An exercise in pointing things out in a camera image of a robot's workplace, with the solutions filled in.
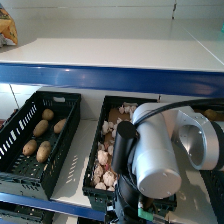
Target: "potato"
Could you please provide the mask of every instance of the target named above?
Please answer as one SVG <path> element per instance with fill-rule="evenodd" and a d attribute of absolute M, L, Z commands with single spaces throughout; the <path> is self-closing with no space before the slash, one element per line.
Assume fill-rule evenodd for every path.
<path fill-rule="evenodd" d="M 59 134 L 62 130 L 62 128 L 64 127 L 66 122 L 66 119 L 63 119 L 61 121 L 59 121 L 55 126 L 54 126 L 54 133 Z"/>
<path fill-rule="evenodd" d="M 208 109 L 205 111 L 205 116 L 210 121 L 224 121 L 224 114 L 218 113 L 214 110 Z"/>
<path fill-rule="evenodd" d="M 33 130 L 33 135 L 35 137 L 40 137 L 48 128 L 48 121 L 47 120 L 41 120 Z"/>
<path fill-rule="evenodd" d="M 32 155 L 37 149 L 37 142 L 32 139 L 29 142 L 26 143 L 23 147 L 23 154 L 24 156 L 30 156 Z"/>
<path fill-rule="evenodd" d="M 54 117 L 54 112 L 50 109 L 45 109 L 42 113 L 43 120 L 50 121 L 53 119 L 53 117 Z"/>
<path fill-rule="evenodd" d="M 51 152 L 51 144 L 48 141 L 44 141 L 41 143 L 38 151 L 37 151 L 37 161 L 39 163 L 43 163 L 47 160 L 48 156 Z"/>

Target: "white shelf surface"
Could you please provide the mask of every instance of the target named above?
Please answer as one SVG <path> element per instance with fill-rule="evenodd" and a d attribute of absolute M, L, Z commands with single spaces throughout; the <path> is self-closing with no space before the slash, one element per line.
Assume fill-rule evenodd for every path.
<path fill-rule="evenodd" d="M 56 213 L 53 218 L 53 224 L 76 224 L 78 218 L 75 216 Z"/>
<path fill-rule="evenodd" d="M 52 200 L 91 208 L 82 192 L 83 179 L 89 161 L 97 121 L 81 120 L 72 140 Z"/>
<path fill-rule="evenodd" d="M 92 120 L 80 121 L 51 197 L 52 200 L 91 207 L 88 198 L 83 196 L 82 185 L 97 123 Z M 182 186 L 177 192 L 177 209 L 175 212 L 168 213 L 169 220 L 186 224 L 216 224 L 216 217 L 199 171 L 190 165 L 184 151 L 175 146 L 174 151 L 182 177 Z"/>
<path fill-rule="evenodd" d="M 19 44 L 0 49 L 0 62 L 223 72 L 222 23 L 220 19 L 203 23 L 197 19 L 18 19 Z"/>

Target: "black plastic crate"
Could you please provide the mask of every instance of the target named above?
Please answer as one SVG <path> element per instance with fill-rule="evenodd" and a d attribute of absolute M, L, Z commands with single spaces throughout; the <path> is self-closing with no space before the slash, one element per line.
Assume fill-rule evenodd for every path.
<path fill-rule="evenodd" d="M 0 202 L 0 217 L 18 224 L 51 224 L 54 212 L 37 208 Z"/>
<path fill-rule="evenodd" d="M 124 102 L 137 103 L 139 106 L 143 103 L 156 103 L 157 100 L 132 97 L 105 96 L 82 188 L 83 194 L 89 198 L 91 207 L 97 211 L 105 212 L 107 203 L 112 202 L 114 197 L 114 192 L 95 189 L 91 186 L 91 178 L 93 176 L 93 168 L 96 159 L 96 153 L 98 150 L 98 142 L 104 142 L 104 136 L 101 134 L 101 129 L 104 121 L 108 121 L 110 110 L 112 108 L 120 107 Z"/>
<path fill-rule="evenodd" d="M 223 104 L 212 104 L 205 106 L 194 106 L 193 109 L 205 111 L 212 109 L 223 113 Z M 204 180 L 209 194 L 213 211 L 219 224 L 224 223 L 224 173 L 216 170 L 200 170 L 201 177 Z"/>
<path fill-rule="evenodd" d="M 0 192 L 48 200 L 80 121 L 80 94 L 36 92 L 0 131 Z M 44 109 L 54 112 L 48 130 L 35 138 L 37 145 L 51 143 L 47 161 L 38 163 L 36 153 L 26 157 L 22 150 L 33 139 L 33 130 L 42 120 Z M 60 134 L 54 125 L 67 118 Z"/>
<path fill-rule="evenodd" d="M 79 217 L 77 224 L 104 224 L 104 222 Z"/>

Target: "blue metal frame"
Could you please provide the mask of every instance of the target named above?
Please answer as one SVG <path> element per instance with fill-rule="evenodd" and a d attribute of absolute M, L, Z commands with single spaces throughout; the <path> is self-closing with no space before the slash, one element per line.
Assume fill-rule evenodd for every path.
<path fill-rule="evenodd" d="M 0 83 L 224 97 L 224 72 L 0 63 Z"/>
<path fill-rule="evenodd" d="M 104 221 L 104 213 L 95 211 L 91 208 L 85 208 L 81 206 L 65 204 L 56 201 L 44 201 L 36 198 L 30 198 L 25 196 L 19 195 L 12 195 L 6 193 L 0 193 L 0 201 L 24 205 L 34 208 L 39 208 L 43 210 L 68 214 L 68 215 L 75 215 L 79 217 L 94 219 L 98 221 Z"/>

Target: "black cable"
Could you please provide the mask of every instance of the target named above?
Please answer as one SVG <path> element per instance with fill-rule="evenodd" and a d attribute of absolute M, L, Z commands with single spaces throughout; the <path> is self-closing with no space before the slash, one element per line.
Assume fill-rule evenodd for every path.
<path fill-rule="evenodd" d="M 130 184 L 131 184 L 131 186 L 136 190 L 136 191 L 138 191 L 138 192 L 140 192 L 139 190 L 138 190 L 138 187 L 137 187 L 137 183 L 136 183 L 136 181 L 135 181 L 135 179 L 134 179 L 134 174 L 132 174 L 132 171 L 131 171 L 131 164 L 128 164 L 128 174 L 129 174 L 129 176 L 130 176 Z"/>
<path fill-rule="evenodd" d="M 136 122 L 135 126 L 138 127 L 145 119 L 152 117 L 156 114 L 159 114 L 163 111 L 170 110 L 177 107 L 185 107 L 185 106 L 195 106 L 195 105 L 209 105 L 209 104 L 218 104 L 224 103 L 224 98 L 210 98 L 210 99 L 200 99 L 200 100 L 188 100 L 177 103 L 171 103 L 163 107 L 159 107 L 155 110 L 149 111 L 144 116 L 140 117 Z"/>

